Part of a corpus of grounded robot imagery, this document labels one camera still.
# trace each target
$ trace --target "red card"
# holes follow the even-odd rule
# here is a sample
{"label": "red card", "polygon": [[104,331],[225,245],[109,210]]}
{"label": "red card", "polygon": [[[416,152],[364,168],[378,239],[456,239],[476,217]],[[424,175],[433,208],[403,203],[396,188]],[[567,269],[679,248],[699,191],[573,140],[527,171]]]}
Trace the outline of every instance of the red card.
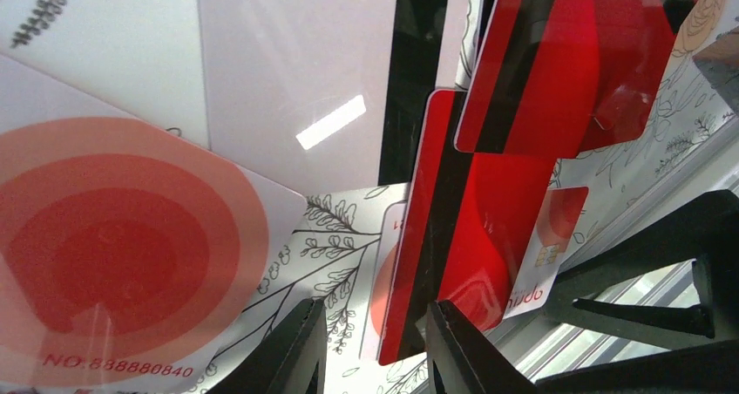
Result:
{"label": "red card", "polygon": [[463,101],[429,99],[380,364],[423,351],[417,322],[433,300],[451,299],[480,329],[499,323],[544,199],[554,159],[454,148]]}
{"label": "red card", "polygon": [[638,138],[693,3],[498,0],[457,148],[571,158]]}

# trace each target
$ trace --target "orange flower drawing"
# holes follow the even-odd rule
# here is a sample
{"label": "orange flower drawing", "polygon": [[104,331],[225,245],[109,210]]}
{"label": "orange flower drawing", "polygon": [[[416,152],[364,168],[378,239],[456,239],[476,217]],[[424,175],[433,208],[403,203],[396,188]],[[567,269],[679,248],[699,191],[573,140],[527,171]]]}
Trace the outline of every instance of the orange flower drawing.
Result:
{"label": "orange flower drawing", "polygon": [[716,27],[725,4],[726,0],[698,0],[677,33],[672,55],[682,57],[697,50]]}

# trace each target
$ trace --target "red circle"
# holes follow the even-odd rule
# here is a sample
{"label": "red circle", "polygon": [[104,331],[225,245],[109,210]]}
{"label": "red circle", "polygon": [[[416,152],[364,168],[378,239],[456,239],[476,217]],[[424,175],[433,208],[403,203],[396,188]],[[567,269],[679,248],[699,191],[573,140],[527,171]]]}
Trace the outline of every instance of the red circle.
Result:
{"label": "red circle", "polygon": [[[177,227],[165,229],[166,222]],[[4,258],[48,328],[117,336],[182,308],[206,277],[208,254],[205,233],[182,206],[146,191],[111,188],[44,208],[16,234]],[[161,296],[167,303],[150,302]],[[111,326],[72,324],[96,306],[105,308]]]}
{"label": "red circle", "polygon": [[587,197],[587,187],[557,189],[551,192],[552,199],[547,212],[552,231],[569,241],[580,219],[582,206]]}
{"label": "red circle", "polygon": [[[130,377],[38,372],[49,355],[178,362],[214,345],[256,290],[268,219],[228,160],[136,119],[86,117],[0,133],[0,166],[4,381],[62,387]],[[32,252],[34,244],[43,247]],[[107,257],[91,253],[103,248]],[[22,253],[33,253],[21,267],[34,269],[33,279],[8,264]]]}
{"label": "red circle", "polygon": [[[143,187],[148,187],[146,178],[176,183],[209,207],[213,218],[208,228],[218,228],[217,234],[209,232],[211,238],[218,234],[226,238],[214,253],[218,279],[207,280],[205,297],[191,302],[206,280],[211,260],[208,236],[199,220],[175,201],[183,200],[176,193],[165,196],[105,186],[122,173],[129,179],[139,177]],[[55,200],[34,213],[24,210],[32,207],[34,195],[49,193],[49,187],[60,194],[93,189]],[[30,304],[37,319],[60,336],[108,338],[114,357],[129,357],[187,333],[218,305],[235,277],[239,247],[228,207],[198,177],[160,160],[122,154],[60,160],[3,183],[0,198],[18,205],[0,210],[0,223],[12,233],[0,239],[0,252],[23,291],[22,299],[12,301]],[[103,246],[108,246],[105,256],[91,252]],[[154,253],[156,248],[163,251]],[[100,326],[101,307],[111,325]],[[186,316],[170,319],[182,309]],[[156,331],[143,334],[157,325]],[[126,334],[131,336],[110,338]],[[33,355],[23,342],[34,336],[26,336],[3,344]],[[58,342],[60,350],[84,353],[78,351],[82,346]]]}
{"label": "red circle", "polygon": [[397,244],[392,247],[385,258],[385,262],[377,272],[375,285],[372,288],[372,298],[369,301],[369,315],[372,319],[372,327],[378,335],[382,335],[385,324],[385,312],[388,308],[388,297],[392,285],[392,275],[395,270],[395,259],[397,255]]}

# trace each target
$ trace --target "white surface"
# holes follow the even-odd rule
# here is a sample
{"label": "white surface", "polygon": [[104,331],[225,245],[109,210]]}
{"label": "white surface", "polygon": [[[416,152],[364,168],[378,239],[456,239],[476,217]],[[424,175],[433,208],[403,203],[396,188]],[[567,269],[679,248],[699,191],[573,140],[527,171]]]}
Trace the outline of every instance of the white surface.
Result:
{"label": "white surface", "polygon": [[390,252],[396,248],[400,242],[400,231],[405,218],[405,208],[408,206],[405,202],[398,202],[385,210],[383,218],[383,230],[380,236],[380,244],[377,249],[377,258],[375,260],[375,269],[371,271],[371,284],[369,293],[369,306],[367,317],[364,321],[364,329],[362,335],[362,346],[359,351],[359,358],[363,360],[376,361],[380,355],[380,335],[375,330],[374,321],[372,320],[372,303],[374,302],[374,294],[376,291],[383,291],[385,296],[385,309],[387,309],[387,301],[390,297],[390,287],[392,286],[392,275],[389,276],[387,287],[376,288],[380,271],[384,263],[388,260]]}
{"label": "white surface", "polygon": [[707,191],[731,188],[736,192],[733,187],[739,179],[739,139],[725,147],[694,175],[689,181],[681,184],[667,200],[658,207],[654,207],[649,215],[641,218],[634,226],[633,233],[629,235],[636,234],[654,224],[665,215]]}
{"label": "white surface", "polygon": [[[200,0],[211,145],[302,194],[377,183],[396,0]],[[296,136],[356,97],[308,150]]]}
{"label": "white surface", "polygon": [[207,146],[197,0],[66,0],[11,48],[37,0],[0,0],[0,52]]}

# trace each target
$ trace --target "card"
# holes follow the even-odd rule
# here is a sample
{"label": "card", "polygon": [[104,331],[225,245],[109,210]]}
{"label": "card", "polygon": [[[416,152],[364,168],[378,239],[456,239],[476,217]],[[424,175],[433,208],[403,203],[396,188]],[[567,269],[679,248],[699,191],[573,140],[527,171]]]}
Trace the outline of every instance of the card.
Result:
{"label": "card", "polygon": [[198,0],[0,0],[0,52],[208,148]]}
{"label": "card", "polygon": [[377,251],[377,263],[372,284],[372,295],[369,299],[369,311],[364,324],[360,359],[377,360],[380,348],[380,337],[385,324],[385,313],[388,308],[390,286],[397,259],[397,247],[403,228],[403,217],[408,204],[398,202],[388,207],[383,218],[383,231],[380,247]]}
{"label": "card", "polygon": [[573,158],[639,138],[694,2],[497,0],[457,148]]}
{"label": "card", "polygon": [[211,148],[302,194],[409,181],[466,4],[200,0]]}
{"label": "card", "polygon": [[546,191],[504,318],[537,309],[546,301],[559,265],[572,254],[567,248],[587,191],[587,187]]}
{"label": "card", "polygon": [[554,159],[461,153],[464,93],[429,98],[381,345],[387,364],[422,351],[428,303],[451,299],[480,329],[503,317]]}
{"label": "card", "polygon": [[193,384],[305,199],[0,56],[0,382]]}

